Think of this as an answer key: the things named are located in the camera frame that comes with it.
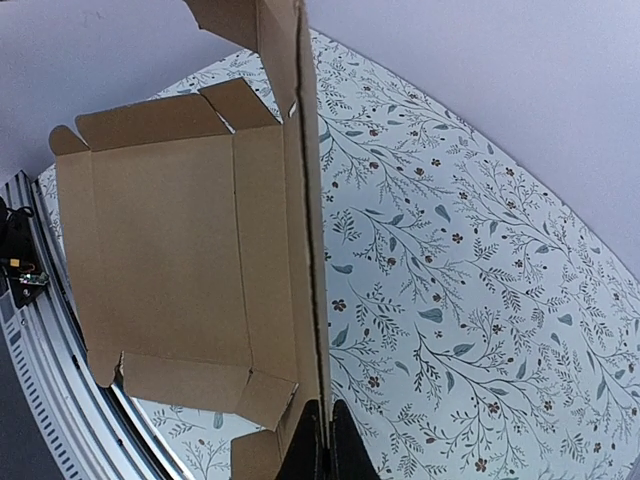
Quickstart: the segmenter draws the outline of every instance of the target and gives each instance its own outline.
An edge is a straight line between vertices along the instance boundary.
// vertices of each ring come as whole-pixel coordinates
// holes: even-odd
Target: floral pattern
[[[640,444],[640,285],[462,118],[314,34],[332,388],[383,480],[621,480]],[[230,56],[161,92],[243,76]],[[55,173],[41,177],[60,233]],[[198,479],[232,415],[140,402]]]

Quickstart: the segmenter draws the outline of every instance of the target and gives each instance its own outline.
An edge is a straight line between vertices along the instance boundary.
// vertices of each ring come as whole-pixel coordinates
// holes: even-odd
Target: unfolded cardboard box
[[[121,368],[132,396],[264,426],[232,472],[271,480],[330,401],[309,30],[294,0],[186,1],[260,54],[283,121],[236,79],[57,127],[68,269],[96,381]]]

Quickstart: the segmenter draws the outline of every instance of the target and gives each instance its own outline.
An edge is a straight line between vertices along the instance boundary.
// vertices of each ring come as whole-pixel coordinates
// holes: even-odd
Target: floral patterned surface
[[[314,34],[332,387],[384,480],[623,479],[640,447],[640,286],[553,193],[463,119]],[[243,76],[259,58],[161,92]],[[41,177],[60,233],[55,172]],[[198,479],[232,415],[141,402]]]

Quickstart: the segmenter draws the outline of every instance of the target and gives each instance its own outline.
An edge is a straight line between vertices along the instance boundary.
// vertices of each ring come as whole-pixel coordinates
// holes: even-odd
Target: printed leaf
[[[453,354],[456,357],[461,357],[475,346],[475,343],[461,343],[453,347]]]
[[[220,412],[213,414],[213,428],[220,430],[224,424],[224,416]]]
[[[431,320],[434,323],[442,323],[442,310],[439,308],[432,308],[425,312],[418,312],[418,315],[427,320]]]
[[[404,218],[403,214],[396,215],[395,217],[393,217],[393,220],[391,220],[389,222],[389,224],[393,225],[393,226],[396,226],[397,224],[399,224],[402,221],[403,218]]]
[[[565,313],[563,316],[558,317],[558,321],[560,323],[564,323],[565,325],[573,325],[573,317],[570,313]]]
[[[447,377],[447,393],[449,393],[453,389],[453,386],[456,384],[456,382],[453,379],[453,375],[451,375],[451,372],[445,372],[445,376]]]
[[[331,265],[333,269],[338,273],[344,273],[345,275],[349,275],[353,272],[353,265]]]
[[[587,358],[589,359],[589,364],[591,365],[591,368],[595,372],[596,371],[596,367],[593,364],[593,357],[591,356],[591,352],[589,350],[587,350]]]
[[[522,362],[522,365],[520,365],[520,368],[518,369],[518,373],[516,374],[516,378],[518,380],[522,380],[524,378],[524,374],[527,373],[527,361],[525,360],[524,362]]]
[[[334,347],[341,347],[342,345],[344,345],[344,342],[347,341],[347,333],[349,333],[349,325],[344,327],[344,330],[340,331],[338,335],[336,335],[336,338],[333,339],[331,345],[333,345]]]
[[[501,397],[504,397],[505,395],[509,394],[509,392],[507,392],[506,390],[503,390],[501,388],[491,387],[491,388],[489,388],[489,390],[491,390],[496,395],[500,395]]]
[[[607,382],[605,382],[604,377],[602,377],[602,381],[600,382],[600,385],[598,385],[598,391],[596,392],[596,400],[600,400],[605,388],[607,388]]]
[[[400,370],[404,370],[404,373],[406,373],[407,375],[410,375],[409,374],[409,369],[407,368],[407,366],[404,363],[396,360],[396,367],[398,367]]]
[[[438,205],[436,207],[436,213],[444,218],[447,222],[451,223],[451,217],[449,216],[447,209],[444,208],[444,205]]]

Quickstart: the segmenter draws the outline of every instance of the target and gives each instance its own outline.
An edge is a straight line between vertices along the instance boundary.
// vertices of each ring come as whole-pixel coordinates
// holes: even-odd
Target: floral tablecloth
[[[332,387],[381,478],[625,478],[638,282],[455,113],[320,34],[313,46]],[[246,51],[159,96],[237,76],[275,113]],[[60,234],[55,171],[40,180]],[[229,440],[256,429],[141,404],[197,479],[227,479]]]

